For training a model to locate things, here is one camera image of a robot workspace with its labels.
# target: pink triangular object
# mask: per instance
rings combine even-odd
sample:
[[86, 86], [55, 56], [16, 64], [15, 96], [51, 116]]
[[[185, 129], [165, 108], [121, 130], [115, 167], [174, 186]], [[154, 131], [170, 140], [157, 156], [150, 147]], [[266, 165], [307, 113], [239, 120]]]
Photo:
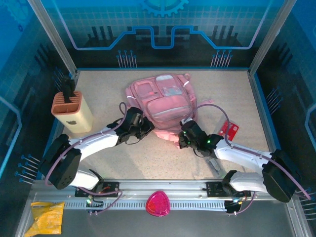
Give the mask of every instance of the pink triangular object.
[[170, 212], [170, 201], [163, 191], [154, 192], [146, 203], [146, 211], [153, 216], [166, 216]]

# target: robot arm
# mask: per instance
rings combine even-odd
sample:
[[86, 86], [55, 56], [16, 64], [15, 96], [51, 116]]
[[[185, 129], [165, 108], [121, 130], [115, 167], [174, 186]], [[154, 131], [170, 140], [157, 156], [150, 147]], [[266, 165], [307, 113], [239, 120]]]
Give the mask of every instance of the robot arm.
[[192, 119], [181, 121], [180, 148], [191, 147], [206, 157], [213, 157], [243, 165], [254, 170], [242, 173], [231, 170], [223, 179], [225, 192], [234, 195], [239, 191], [267, 192], [275, 199], [289, 202], [296, 185], [271, 160], [285, 168], [296, 181], [301, 180], [298, 168], [281, 150], [274, 153], [257, 151], [235, 143], [227, 143], [222, 136], [207, 135]]
[[[119, 119], [108, 124], [102, 132], [100, 132], [99, 136], [94, 136], [71, 148], [57, 164], [49, 177], [49, 181], [57, 189], [63, 189], [66, 186], [71, 185], [91, 190], [98, 185], [101, 177], [91, 170], [83, 171], [78, 169], [79, 163], [83, 159], [102, 149], [124, 143], [128, 141], [131, 136], [135, 136], [141, 140], [154, 129], [154, 125], [144, 117], [143, 112], [136, 107], [131, 107], [127, 110], [126, 118], [121, 126], [106, 133], [106, 131], [117, 127], [118, 121]], [[66, 149], [84, 139], [85, 138], [69, 140], [69, 137], [66, 134], [60, 135], [55, 139], [43, 157], [39, 164], [39, 171], [46, 176], [58, 157]]]

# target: backpack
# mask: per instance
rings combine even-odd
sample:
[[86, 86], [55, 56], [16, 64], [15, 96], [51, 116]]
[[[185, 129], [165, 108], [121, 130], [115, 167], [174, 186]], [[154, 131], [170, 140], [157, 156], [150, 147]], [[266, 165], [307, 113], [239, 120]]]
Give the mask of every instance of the backpack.
[[[153, 132], [178, 145], [180, 121], [197, 107], [191, 75], [165, 74], [133, 82], [126, 90], [130, 106], [144, 112], [155, 126]], [[197, 120], [197, 111], [190, 115]]]

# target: beige container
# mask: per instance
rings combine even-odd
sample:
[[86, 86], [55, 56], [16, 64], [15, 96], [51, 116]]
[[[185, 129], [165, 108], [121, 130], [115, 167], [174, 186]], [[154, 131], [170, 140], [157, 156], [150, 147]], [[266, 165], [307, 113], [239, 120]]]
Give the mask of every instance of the beige container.
[[82, 93], [75, 91], [70, 97], [72, 103], [65, 103], [62, 92], [55, 95], [51, 113], [72, 133], [89, 132], [92, 129], [93, 115]]

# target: yellow bag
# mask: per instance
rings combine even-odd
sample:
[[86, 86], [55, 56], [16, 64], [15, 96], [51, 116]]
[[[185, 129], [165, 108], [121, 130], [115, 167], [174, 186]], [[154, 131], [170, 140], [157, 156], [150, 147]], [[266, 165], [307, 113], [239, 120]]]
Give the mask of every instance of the yellow bag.
[[65, 203], [33, 202], [31, 204], [34, 223], [24, 237], [35, 235], [60, 235]]

